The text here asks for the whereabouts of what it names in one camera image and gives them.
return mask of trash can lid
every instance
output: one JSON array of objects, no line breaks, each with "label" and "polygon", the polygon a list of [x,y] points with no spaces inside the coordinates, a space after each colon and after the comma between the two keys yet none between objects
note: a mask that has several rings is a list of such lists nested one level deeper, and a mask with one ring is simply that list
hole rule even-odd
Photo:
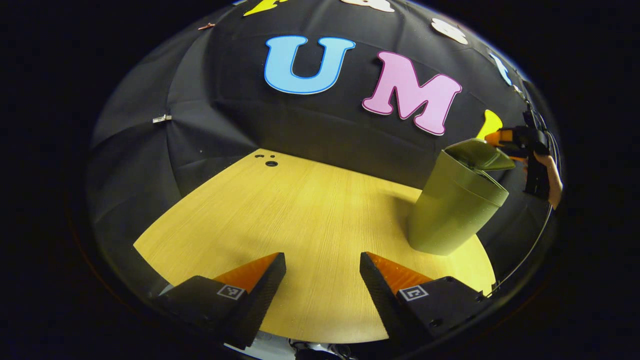
[{"label": "trash can lid", "polygon": [[507,154],[478,138],[455,143],[446,147],[444,151],[474,170],[507,170],[516,167]]}]

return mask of wooden table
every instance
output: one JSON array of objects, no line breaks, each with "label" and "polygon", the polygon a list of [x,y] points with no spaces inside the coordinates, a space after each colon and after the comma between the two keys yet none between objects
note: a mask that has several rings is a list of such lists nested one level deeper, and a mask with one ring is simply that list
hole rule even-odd
[{"label": "wooden table", "polygon": [[287,273],[262,331],[318,343],[382,340],[387,333],[358,270],[361,252],[433,279],[454,276],[485,294],[495,282],[477,236],[449,256],[409,246],[406,218],[419,195],[416,188],[259,149],[174,205],[134,246],[174,286],[284,252]]}]

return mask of letter m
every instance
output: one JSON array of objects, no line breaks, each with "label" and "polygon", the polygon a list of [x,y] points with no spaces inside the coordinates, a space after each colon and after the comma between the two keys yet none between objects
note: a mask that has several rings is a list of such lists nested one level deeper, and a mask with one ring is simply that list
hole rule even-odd
[{"label": "letter m", "polygon": [[371,97],[362,101],[362,106],[371,112],[389,115],[394,110],[391,94],[395,91],[401,119],[407,119],[426,103],[424,111],[413,119],[413,123],[428,133],[444,134],[444,120],[462,86],[443,74],[420,86],[411,60],[388,51],[379,52],[378,58],[383,63],[378,86]]}]

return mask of wire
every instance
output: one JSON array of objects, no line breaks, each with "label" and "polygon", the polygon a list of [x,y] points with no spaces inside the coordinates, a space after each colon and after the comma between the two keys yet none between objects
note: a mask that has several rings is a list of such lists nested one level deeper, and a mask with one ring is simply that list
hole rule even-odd
[{"label": "wire", "polygon": [[[556,167],[558,168],[558,174],[562,175],[561,171],[562,171],[562,159],[559,156],[560,153],[560,149],[558,148],[557,142],[556,142],[556,138],[554,138],[554,135],[552,133],[550,133],[549,131],[547,131],[547,125],[545,124],[544,119],[542,118],[542,115],[540,113],[538,113],[538,116],[540,116],[540,120],[542,121],[542,124],[545,128],[545,134],[548,135],[549,140],[551,142],[551,149],[553,150],[553,158],[554,161],[556,162]],[[550,205],[549,209],[547,211],[547,216],[545,217],[545,223],[542,225],[542,229],[540,229],[540,233],[538,234],[538,237],[536,238],[536,241],[533,242],[533,245],[531,245],[531,249],[529,249],[529,252],[524,256],[524,258],[522,258],[521,262],[509,273],[509,275],[507,275],[501,282],[498,282],[498,284],[495,286],[495,288],[489,292],[489,294],[486,295],[486,297],[491,296],[494,292],[496,292],[496,290],[498,290],[500,288],[500,285],[502,285],[505,281],[507,281],[507,279],[509,279],[519,268],[520,266],[525,262],[525,260],[529,257],[529,255],[531,254],[531,252],[533,251],[533,249],[535,249],[536,245],[538,244],[538,240],[540,240],[540,237],[542,236],[542,233],[545,231],[545,228],[547,227],[547,222],[549,221],[549,217],[551,216],[551,211],[553,210],[553,207]]]}]

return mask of olive green trash can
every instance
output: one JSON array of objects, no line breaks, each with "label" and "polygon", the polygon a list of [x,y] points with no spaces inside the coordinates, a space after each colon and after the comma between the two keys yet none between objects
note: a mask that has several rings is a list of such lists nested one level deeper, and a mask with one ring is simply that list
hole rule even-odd
[{"label": "olive green trash can", "polygon": [[477,138],[442,150],[409,216],[411,247],[436,255],[456,250],[509,195],[485,171],[514,167],[507,154]]}]

